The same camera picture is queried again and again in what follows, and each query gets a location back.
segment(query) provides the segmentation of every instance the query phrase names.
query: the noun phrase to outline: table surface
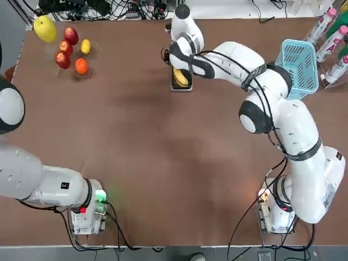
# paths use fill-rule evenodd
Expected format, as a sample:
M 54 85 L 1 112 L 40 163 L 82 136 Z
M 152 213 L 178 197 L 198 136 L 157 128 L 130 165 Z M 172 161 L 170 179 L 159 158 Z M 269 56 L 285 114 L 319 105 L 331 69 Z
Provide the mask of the table surface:
M 197 21 L 205 49 L 224 41 L 253 48 L 274 61 L 285 39 L 301 39 L 314 18 Z M 227 245 L 255 199 L 264 175 L 282 155 L 265 135 L 252 135 L 238 120 L 245 93 L 222 80 L 194 78 L 192 92 L 171 92 L 160 50 L 169 44 L 165 21 L 78 22 L 100 51 L 91 81 L 57 77 L 44 60 L 44 43 L 28 32 L 14 84 L 26 102 L 23 125 L 6 139 L 45 165 L 64 166 L 98 179 L 111 194 L 132 245 Z M 345 104 L 348 89 L 319 90 L 304 99 L 325 145 L 348 155 Z M 347 245 L 344 177 L 315 244 Z M 0 245 L 68 245 L 59 215 L 0 198 Z M 106 235 L 82 243 L 116 245 Z M 305 245 L 310 226 L 299 222 L 286 244 Z M 268 235 L 267 244 L 280 236 Z M 232 245 L 260 245 L 255 209 L 246 215 Z

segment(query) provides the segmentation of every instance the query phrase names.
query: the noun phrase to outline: plastic bottle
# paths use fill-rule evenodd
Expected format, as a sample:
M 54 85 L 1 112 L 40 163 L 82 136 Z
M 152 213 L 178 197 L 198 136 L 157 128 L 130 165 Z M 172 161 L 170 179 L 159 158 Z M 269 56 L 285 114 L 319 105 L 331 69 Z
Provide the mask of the plastic bottle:
M 329 38 L 334 32 L 336 32 L 341 26 L 348 26 L 348 11 L 340 14 L 337 20 L 333 23 L 332 27 L 326 33 L 326 38 Z
M 325 73 L 325 79 L 329 83 L 334 83 L 348 70 L 348 54 L 343 56 L 330 70 Z
M 312 31 L 308 34 L 305 39 L 306 42 L 310 42 L 311 44 L 316 44 L 318 39 L 321 37 L 321 34 L 326 30 L 326 28 L 330 25 L 332 19 L 335 17 L 337 11 L 335 8 L 330 8 L 324 16 L 320 17 L 318 22 L 313 27 Z
M 331 35 L 330 38 L 323 43 L 320 49 L 317 50 L 315 54 L 316 61 L 320 63 L 325 61 L 326 57 L 330 55 L 332 50 L 336 47 L 336 45 L 342 41 L 346 33 L 348 33 L 348 27 L 341 26 L 337 32 Z

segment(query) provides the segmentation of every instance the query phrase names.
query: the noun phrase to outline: floor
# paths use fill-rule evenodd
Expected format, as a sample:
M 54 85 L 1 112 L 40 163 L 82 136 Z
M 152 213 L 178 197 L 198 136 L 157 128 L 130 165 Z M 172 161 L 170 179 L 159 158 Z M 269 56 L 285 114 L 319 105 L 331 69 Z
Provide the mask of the floor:
M 232 248 L 230 252 L 230 260 L 236 257 L 246 248 L 238 247 Z M 137 251 L 130 251 L 128 249 L 119 253 L 119 261 L 188 261 L 189 256 L 193 253 L 201 252 L 205 255 L 207 261 L 221 261 L 226 260 L 225 247 L 166 247 L 161 253 L 154 252 L 151 248 L 143 248 Z M 275 261 L 274 251 L 271 251 L 272 260 Z M 270 252 L 269 250 L 262 250 L 258 247 L 253 247 L 244 255 L 238 258 L 239 261 L 257 261 L 258 253 Z M 332 247 L 332 246 L 312 246 L 310 249 L 311 260 L 313 261 L 344 261 L 348 256 L 348 247 Z M 303 252 L 294 253 L 288 250 L 278 250 L 276 259 L 284 261 L 288 257 L 304 258 Z M 77 252 L 71 247 L 42 247 L 42 248 L 2 248 L 0 249 L 1 261 L 25 260 L 25 261 L 116 261 L 117 256 L 115 251 L 111 248 L 109 250 L 99 251 L 97 256 L 94 251 L 91 252 Z

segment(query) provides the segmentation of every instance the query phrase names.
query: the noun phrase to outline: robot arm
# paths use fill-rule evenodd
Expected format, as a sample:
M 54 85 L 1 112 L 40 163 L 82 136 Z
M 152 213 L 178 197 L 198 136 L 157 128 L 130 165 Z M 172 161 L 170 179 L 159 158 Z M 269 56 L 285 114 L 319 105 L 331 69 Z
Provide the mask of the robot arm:
M 0 134 L 23 122 L 25 106 L 17 88 L 0 76 Z M 0 140 L 0 195 L 28 203 L 69 207 L 75 234 L 105 227 L 106 194 L 95 179 L 67 168 L 43 166 L 34 155 Z
M 213 52 L 199 54 L 204 40 L 185 5 L 178 6 L 175 11 L 171 36 L 169 58 L 174 68 L 188 70 L 206 79 L 224 79 L 246 91 L 239 120 L 247 131 L 268 133 L 273 120 L 289 159 L 291 174 L 270 188 L 279 190 L 279 198 L 268 202 L 272 209 L 272 213 L 268 213 L 272 217 L 269 231 L 275 226 L 284 232 L 281 228 L 289 226 L 294 217 L 293 210 L 305 222 L 319 222 L 341 182 L 345 159 L 337 150 L 322 144 L 316 124 L 303 102 L 285 100 L 291 90 L 289 73 L 280 66 L 265 65 L 259 54 L 236 42 L 224 42 Z M 255 80 L 248 82 L 250 72 L 256 73 L 255 80 L 264 94 Z M 265 106 L 265 96 L 270 112 Z

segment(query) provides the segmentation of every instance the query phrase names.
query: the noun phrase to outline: blue basket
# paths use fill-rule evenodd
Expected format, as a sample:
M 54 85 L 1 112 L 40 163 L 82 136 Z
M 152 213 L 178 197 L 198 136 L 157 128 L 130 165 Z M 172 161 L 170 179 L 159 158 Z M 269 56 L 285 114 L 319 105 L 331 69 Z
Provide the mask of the blue basket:
M 285 40 L 276 65 L 286 69 L 293 80 L 288 100 L 302 99 L 316 92 L 319 86 L 315 49 L 309 42 Z

